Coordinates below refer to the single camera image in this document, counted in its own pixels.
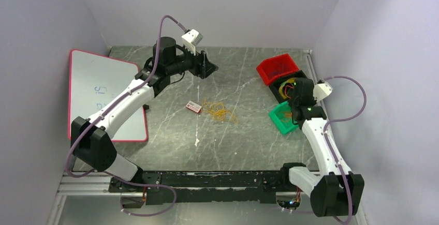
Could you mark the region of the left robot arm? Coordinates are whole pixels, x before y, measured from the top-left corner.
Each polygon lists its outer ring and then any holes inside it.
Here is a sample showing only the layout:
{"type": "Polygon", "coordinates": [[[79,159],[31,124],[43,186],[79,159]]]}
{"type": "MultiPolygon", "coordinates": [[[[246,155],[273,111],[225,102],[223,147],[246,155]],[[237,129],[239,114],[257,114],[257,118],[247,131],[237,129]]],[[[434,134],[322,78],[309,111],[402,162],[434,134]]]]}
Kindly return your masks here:
{"type": "Polygon", "coordinates": [[[118,178],[129,191],[141,189],[143,170],[116,151],[112,138],[137,110],[171,84],[171,76],[183,76],[188,71],[205,79],[218,70],[204,50],[196,50],[197,41],[184,39],[183,45],[178,45],[171,37],[160,37],[153,47],[153,56],[126,89],[95,114],[88,118],[78,116],[71,122],[71,145],[66,160],[75,156],[93,170],[118,178]]]}

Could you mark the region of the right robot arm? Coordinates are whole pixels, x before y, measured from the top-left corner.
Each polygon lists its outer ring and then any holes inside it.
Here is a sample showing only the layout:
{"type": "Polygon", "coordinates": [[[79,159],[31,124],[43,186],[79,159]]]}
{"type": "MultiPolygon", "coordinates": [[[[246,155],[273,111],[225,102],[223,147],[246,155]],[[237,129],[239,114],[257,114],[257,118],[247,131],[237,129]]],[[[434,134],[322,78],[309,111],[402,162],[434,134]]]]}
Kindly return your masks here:
{"type": "Polygon", "coordinates": [[[329,131],[329,127],[339,120],[330,120],[318,105],[332,90],[327,80],[315,84],[309,78],[296,78],[281,87],[293,122],[311,145],[319,174],[300,164],[292,164],[280,176],[279,183],[286,191],[297,187],[301,194],[307,195],[315,216],[334,217],[341,224],[349,224],[358,210],[364,179],[345,162],[329,131]]]}

